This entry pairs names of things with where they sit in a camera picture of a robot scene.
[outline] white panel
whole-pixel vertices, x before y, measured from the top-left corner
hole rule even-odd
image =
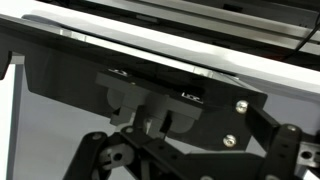
[[[14,72],[15,66],[10,65],[5,79],[0,81],[0,180],[5,180],[7,175]]]
[[[319,180],[319,178],[317,178],[317,176],[312,174],[310,171],[306,172],[306,174],[304,175],[303,179],[304,180]]]

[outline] silver screw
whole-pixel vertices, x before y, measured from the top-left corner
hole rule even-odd
[[[237,139],[233,135],[227,135],[223,138],[223,143],[227,147],[233,147],[237,144]]]
[[[294,127],[293,125],[288,125],[288,129],[289,129],[290,131],[296,131],[296,130],[297,130],[297,128]]]
[[[280,180],[280,179],[274,175],[268,175],[266,176],[266,180]]]
[[[126,133],[132,133],[133,132],[133,128],[129,127],[126,129]]]
[[[214,180],[214,179],[210,176],[202,176],[200,180]]]
[[[92,136],[92,139],[93,140],[98,140],[101,138],[101,134],[100,133],[95,133],[93,136]]]
[[[247,109],[248,109],[248,102],[247,101],[244,101],[244,100],[241,100],[239,102],[237,102],[237,105],[236,105],[236,110],[238,113],[240,114],[245,114],[247,112]]]

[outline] metal frame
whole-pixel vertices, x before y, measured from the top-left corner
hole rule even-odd
[[[165,0],[155,2],[146,0],[147,3],[146,1],[130,0],[116,2],[87,1],[288,49],[295,49],[306,34],[311,31],[302,27],[195,5],[185,1]],[[319,41],[319,39],[320,33],[317,33],[312,38],[314,41]],[[308,42],[301,51],[320,55],[319,45],[312,42]]]

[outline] black metal plate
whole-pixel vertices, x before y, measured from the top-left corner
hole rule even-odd
[[[169,137],[206,149],[227,149],[222,137],[229,133],[239,139],[233,150],[245,149],[250,134],[244,116],[235,112],[235,104],[247,100],[263,107],[266,100],[266,95],[259,92],[207,78],[203,81],[203,77],[192,73],[0,18],[0,49],[3,48],[26,56],[31,92],[106,117],[110,117],[114,109],[107,102],[108,89],[97,85],[95,79],[97,73],[107,67],[125,66],[155,83],[160,82],[159,76],[161,84],[201,87],[207,91],[205,113],[189,132],[169,132]]]

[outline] gray background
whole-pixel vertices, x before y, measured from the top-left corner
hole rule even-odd
[[[60,180],[62,179],[75,153],[81,138],[88,132],[105,131],[108,135],[114,132],[109,119],[92,114],[45,97],[30,93],[22,67],[17,68],[17,76],[23,75],[21,86],[21,102],[15,101],[18,127],[16,150],[10,152],[13,160],[14,180]],[[276,87],[247,80],[250,84],[267,91],[269,99],[265,110],[281,122],[290,122],[303,127],[304,131],[314,133],[320,127],[320,103],[315,100],[302,100],[303,97],[275,94]],[[183,152],[199,150],[183,143],[170,141]],[[261,148],[252,141],[249,152],[263,154]],[[113,171],[112,180],[132,179],[123,169]]]

